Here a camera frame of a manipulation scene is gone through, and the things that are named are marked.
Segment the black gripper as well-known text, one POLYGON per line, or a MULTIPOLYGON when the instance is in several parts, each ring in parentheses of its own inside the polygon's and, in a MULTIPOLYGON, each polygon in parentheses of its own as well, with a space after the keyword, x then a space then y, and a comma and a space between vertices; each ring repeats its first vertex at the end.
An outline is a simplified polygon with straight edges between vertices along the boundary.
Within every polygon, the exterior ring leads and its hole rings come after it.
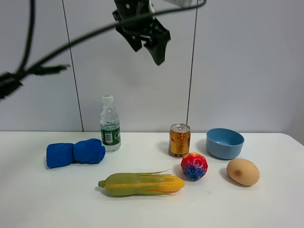
MULTIPOLYGON (((112 15, 117 22, 150 14, 148 0, 114 0, 114 3, 116 10, 112 15)), ((171 35, 154 17, 131 22, 115 29, 135 52, 142 48, 142 40, 148 39, 144 47, 150 52, 155 64, 159 66, 165 61, 166 47, 171 35)))

